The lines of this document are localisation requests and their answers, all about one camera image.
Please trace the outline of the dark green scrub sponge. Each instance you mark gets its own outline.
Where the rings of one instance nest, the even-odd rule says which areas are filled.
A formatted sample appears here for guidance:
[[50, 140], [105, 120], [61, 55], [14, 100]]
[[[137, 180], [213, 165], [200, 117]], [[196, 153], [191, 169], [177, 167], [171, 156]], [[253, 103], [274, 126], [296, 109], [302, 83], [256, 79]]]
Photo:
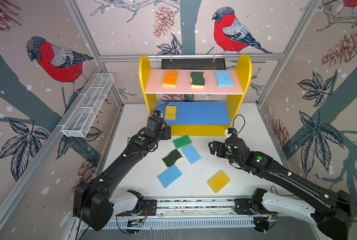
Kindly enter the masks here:
[[191, 72], [191, 87], [203, 89], [205, 87], [205, 78], [203, 72]]
[[180, 160], [181, 158], [181, 153], [178, 150], [173, 150], [166, 157], [162, 158], [162, 161], [167, 168], [170, 168], [176, 163], [176, 161]]

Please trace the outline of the orange topped yellow sponge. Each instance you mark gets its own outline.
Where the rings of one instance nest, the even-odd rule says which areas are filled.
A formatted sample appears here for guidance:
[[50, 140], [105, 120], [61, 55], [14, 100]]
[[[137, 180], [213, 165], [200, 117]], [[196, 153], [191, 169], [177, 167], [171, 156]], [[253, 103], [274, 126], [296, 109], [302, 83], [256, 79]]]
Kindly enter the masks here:
[[165, 88], [175, 88], [178, 75], [178, 71], [166, 71], [163, 78], [162, 86]]

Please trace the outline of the dark green scrub sponge front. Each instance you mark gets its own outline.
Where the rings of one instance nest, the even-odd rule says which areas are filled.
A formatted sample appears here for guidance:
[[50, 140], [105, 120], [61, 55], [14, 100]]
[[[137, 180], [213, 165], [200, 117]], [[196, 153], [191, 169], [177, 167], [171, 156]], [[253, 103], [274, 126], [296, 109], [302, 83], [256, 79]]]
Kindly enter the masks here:
[[191, 87], [203, 89], [205, 87], [205, 78], [203, 72], [191, 72]]

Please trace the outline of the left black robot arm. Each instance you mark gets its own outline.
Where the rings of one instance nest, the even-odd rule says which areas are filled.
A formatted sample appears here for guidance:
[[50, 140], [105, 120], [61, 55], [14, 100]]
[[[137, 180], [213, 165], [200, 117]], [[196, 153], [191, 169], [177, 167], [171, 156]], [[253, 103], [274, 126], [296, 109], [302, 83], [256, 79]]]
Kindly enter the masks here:
[[140, 214], [143, 195], [128, 190], [112, 198], [115, 188], [126, 174], [148, 153], [155, 151], [160, 140], [171, 139], [171, 127], [158, 116], [151, 116], [147, 125], [128, 140], [119, 157], [100, 175], [88, 183], [79, 183], [74, 192], [73, 214], [95, 231], [101, 230], [113, 215], [123, 212]]

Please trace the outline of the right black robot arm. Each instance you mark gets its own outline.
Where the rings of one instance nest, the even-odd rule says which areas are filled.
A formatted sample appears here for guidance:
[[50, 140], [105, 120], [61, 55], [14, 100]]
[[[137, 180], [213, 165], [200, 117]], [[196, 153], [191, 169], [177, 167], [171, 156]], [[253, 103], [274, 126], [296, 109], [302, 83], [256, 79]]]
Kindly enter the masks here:
[[295, 175], [272, 157], [251, 151], [235, 135], [223, 143], [210, 142], [208, 147], [211, 155], [227, 159], [236, 169], [272, 182], [296, 196], [292, 199], [257, 188], [248, 203], [237, 207], [238, 214], [282, 213], [317, 227], [332, 240], [348, 239], [351, 197], [345, 191], [335, 193]]

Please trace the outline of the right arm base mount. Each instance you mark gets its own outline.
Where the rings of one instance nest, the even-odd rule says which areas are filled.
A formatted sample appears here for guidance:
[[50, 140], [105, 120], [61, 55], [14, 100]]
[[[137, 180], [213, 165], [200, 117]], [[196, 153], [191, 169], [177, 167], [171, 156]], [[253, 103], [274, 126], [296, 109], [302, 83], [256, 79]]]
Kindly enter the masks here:
[[268, 193], [267, 190], [257, 188], [250, 199], [237, 198], [234, 199], [234, 211], [238, 215], [276, 215], [277, 212], [271, 212], [263, 205], [263, 196]]

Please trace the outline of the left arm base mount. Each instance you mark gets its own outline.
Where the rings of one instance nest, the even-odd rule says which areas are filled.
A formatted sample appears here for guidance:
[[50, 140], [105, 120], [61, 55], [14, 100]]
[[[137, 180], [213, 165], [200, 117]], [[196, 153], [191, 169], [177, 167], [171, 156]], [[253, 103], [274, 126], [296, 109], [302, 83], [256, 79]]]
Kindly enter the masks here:
[[114, 197], [113, 214], [120, 217], [148, 217], [155, 216], [157, 200], [145, 199], [135, 191], [128, 190], [124, 195]]

